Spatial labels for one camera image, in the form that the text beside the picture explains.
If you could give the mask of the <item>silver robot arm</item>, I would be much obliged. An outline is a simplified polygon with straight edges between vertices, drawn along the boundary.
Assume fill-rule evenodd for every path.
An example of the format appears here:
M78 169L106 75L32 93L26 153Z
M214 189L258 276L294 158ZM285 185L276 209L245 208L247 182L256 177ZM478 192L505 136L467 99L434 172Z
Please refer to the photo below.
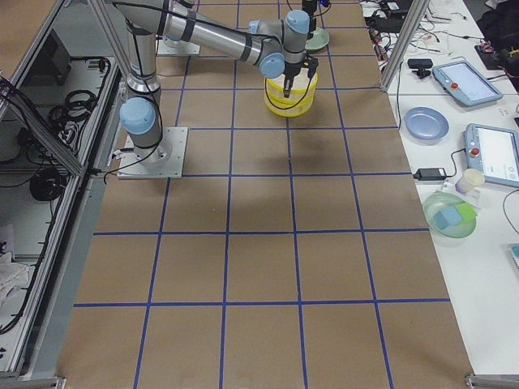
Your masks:
M301 1L301 8L303 11L305 11L309 18L310 18L310 24L309 24L309 32L314 32L316 28L316 21L315 21L315 13L318 9L318 1L317 0L302 0Z
M305 11L290 11L284 19L254 20L244 32L201 15L191 1L112 4L126 22L129 99L122 104L119 117L137 161L153 163L167 160L171 154L159 108L157 56L196 55L206 46L258 67L266 79L283 77L285 96L290 95L301 69L312 77L318 66L306 50L311 19Z

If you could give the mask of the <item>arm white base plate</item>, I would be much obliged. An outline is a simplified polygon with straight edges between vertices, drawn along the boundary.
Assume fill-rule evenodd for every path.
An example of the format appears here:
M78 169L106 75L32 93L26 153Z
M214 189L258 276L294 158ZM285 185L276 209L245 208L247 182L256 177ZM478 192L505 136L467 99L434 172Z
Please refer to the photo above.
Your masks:
M158 57L199 56L200 46L191 42L175 41L163 37L157 43Z
M181 178L187 136L187 127L166 127L161 143L151 156L148 156L144 149L139 148L122 154L122 168L117 171L117 177L120 179Z

